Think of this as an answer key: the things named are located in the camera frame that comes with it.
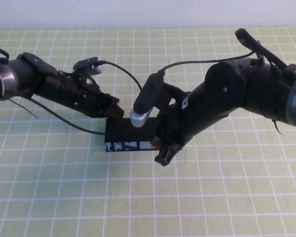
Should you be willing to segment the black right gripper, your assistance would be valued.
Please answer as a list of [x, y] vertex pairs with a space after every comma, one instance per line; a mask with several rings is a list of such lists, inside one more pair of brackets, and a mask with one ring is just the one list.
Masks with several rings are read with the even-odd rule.
[[229, 108], [204, 91], [193, 91], [158, 114], [159, 153], [154, 161], [167, 166], [176, 152], [199, 132], [229, 115]]

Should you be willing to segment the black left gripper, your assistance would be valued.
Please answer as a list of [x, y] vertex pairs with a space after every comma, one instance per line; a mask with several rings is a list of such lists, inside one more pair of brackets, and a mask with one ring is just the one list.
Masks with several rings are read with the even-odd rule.
[[39, 76], [39, 96], [91, 118], [122, 119], [119, 99], [100, 91], [86, 76], [58, 71]]

